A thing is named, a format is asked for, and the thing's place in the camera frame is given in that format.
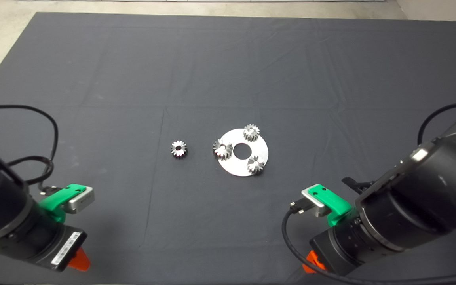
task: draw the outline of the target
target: center hole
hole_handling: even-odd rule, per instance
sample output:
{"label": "center hole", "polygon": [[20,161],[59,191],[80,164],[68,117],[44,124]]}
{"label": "center hole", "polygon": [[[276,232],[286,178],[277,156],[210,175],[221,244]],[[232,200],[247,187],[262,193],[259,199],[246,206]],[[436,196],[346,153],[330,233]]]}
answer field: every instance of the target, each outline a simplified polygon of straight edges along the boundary
{"label": "center hole", "polygon": [[247,159],[251,155],[251,148],[247,144],[238,144],[233,148],[233,154],[238,159]]}

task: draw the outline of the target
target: white label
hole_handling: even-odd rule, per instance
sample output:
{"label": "white label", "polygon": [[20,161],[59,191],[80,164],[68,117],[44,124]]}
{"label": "white label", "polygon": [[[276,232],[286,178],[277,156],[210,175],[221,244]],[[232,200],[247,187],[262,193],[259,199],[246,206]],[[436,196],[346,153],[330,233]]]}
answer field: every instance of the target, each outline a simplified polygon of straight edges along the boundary
{"label": "white label", "polygon": [[70,236],[70,238],[65,242],[63,247],[59,250],[59,252],[56,254],[56,257],[52,260],[52,264],[58,265],[61,263],[63,258],[65,258],[65,255],[71,249],[71,246],[75,243],[76,239],[80,236],[79,232],[73,232]]}

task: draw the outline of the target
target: gear teeth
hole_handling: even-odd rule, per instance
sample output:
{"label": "gear teeth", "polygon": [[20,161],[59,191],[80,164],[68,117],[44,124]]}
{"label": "gear teeth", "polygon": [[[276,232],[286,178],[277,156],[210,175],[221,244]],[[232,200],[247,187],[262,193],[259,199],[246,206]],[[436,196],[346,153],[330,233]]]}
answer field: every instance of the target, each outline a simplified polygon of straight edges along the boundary
{"label": "gear teeth", "polygon": [[265,167],[264,162],[259,162],[257,156],[251,156],[247,161],[247,169],[254,175],[258,175]]}
{"label": "gear teeth", "polygon": [[175,158],[183,158],[188,154],[188,146],[183,141],[174,141],[170,152]]}
{"label": "gear teeth", "polygon": [[232,156],[233,147],[232,144],[225,144],[221,139],[217,139],[212,145],[212,151],[217,159],[226,160]]}
{"label": "gear teeth", "polygon": [[255,141],[259,137],[259,128],[255,124],[244,127],[244,138],[248,141]]}

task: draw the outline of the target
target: cable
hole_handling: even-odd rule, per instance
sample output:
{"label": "cable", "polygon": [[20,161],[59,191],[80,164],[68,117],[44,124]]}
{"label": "cable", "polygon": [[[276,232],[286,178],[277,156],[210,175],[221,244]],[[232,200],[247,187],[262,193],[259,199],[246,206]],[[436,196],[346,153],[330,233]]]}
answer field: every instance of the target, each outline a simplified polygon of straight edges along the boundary
{"label": "cable", "polygon": [[[30,111],[33,111],[33,112],[37,112],[38,114],[43,115],[44,117],[49,119],[49,121],[52,123],[52,127],[54,128],[54,140],[52,142],[52,150],[51,150],[50,156],[49,156],[49,161],[52,163],[52,160],[54,160],[54,156],[56,155],[57,141],[58,141],[58,137],[59,137],[59,131],[58,131],[57,123],[54,120],[54,118],[52,116],[50,116],[49,114],[47,114],[46,112],[44,112],[44,111],[42,111],[42,110],[40,110],[38,108],[27,106],[27,105],[4,104],[4,105],[0,105],[0,109],[24,109],[24,110],[30,110]],[[44,177],[45,175],[47,175],[47,173],[50,172],[49,175],[46,177],[46,178],[48,178],[52,174],[53,164],[52,164],[52,169],[49,169],[49,167],[50,167],[49,164],[47,164],[45,166],[45,169],[43,170],[43,174],[40,177]],[[38,182],[38,188],[40,190],[43,189],[43,180]]]}
{"label": "cable", "polygon": [[430,123],[430,121],[432,121],[432,119],[434,119],[437,115],[441,114],[442,112],[451,110],[453,108],[456,108],[456,103],[446,105],[444,107],[441,107],[441,108],[435,110],[434,112],[432,112],[432,114],[429,115],[429,117],[427,117],[427,119],[425,119],[425,121],[423,121],[422,125],[420,126],[420,130],[418,131],[418,145],[422,144],[423,133],[425,132],[425,128]]}
{"label": "cable", "polygon": [[36,183],[43,182],[45,179],[49,178],[50,175],[52,175],[52,172],[54,171],[53,162],[51,160],[49,160],[48,158],[40,156],[40,155],[32,155],[32,156],[19,158],[19,159],[10,161],[9,163],[7,163],[7,165],[8,166],[14,166],[14,165],[17,165],[17,164],[19,164],[21,162],[31,161],[31,160],[42,162],[43,164],[45,164],[46,165],[46,168],[45,168],[46,171],[45,171],[45,173],[43,173],[42,175],[40,175],[40,176],[38,176],[36,178],[30,179],[30,180],[26,180],[26,183],[28,185],[33,185],[33,184],[36,184]]}
{"label": "cable", "polygon": [[291,243],[288,237],[288,231],[286,226],[288,224],[288,219],[291,214],[296,213],[295,210],[290,209],[286,215],[284,215],[283,222],[281,224],[281,231],[283,234],[284,242],[286,246],[290,249],[291,253],[295,255],[302,263],[309,266],[311,269],[315,270],[318,274],[321,274],[327,278],[355,285],[449,285],[456,284],[456,274],[442,277],[433,277],[433,278],[421,278],[421,279],[408,279],[408,280],[363,280],[363,279],[354,279],[345,276],[340,276],[332,272],[325,271],[319,268],[317,265],[311,263],[307,258],[305,258]]}

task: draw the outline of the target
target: green mount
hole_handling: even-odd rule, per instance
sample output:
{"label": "green mount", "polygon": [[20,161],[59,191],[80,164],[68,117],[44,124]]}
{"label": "green mount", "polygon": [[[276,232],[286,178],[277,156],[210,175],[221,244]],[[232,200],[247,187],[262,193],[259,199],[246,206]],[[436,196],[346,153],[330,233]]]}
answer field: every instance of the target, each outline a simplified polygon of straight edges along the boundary
{"label": "green mount", "polygon": [[321,184],[311,186],[307,192],[332,210],[332,213],[327,217],[328,225],[331,227],[335,226],[351,210],[351,205],[346,200]]}
{"label": "green mount", "polygon": [[83,185],[70,184],[66,188],[61,189],[49,197],[43,199],[38,205],[44,209],[56,222],[63,223],[67,218],[67,213],[65,213],[61,206],[86,189],[87,187]]}

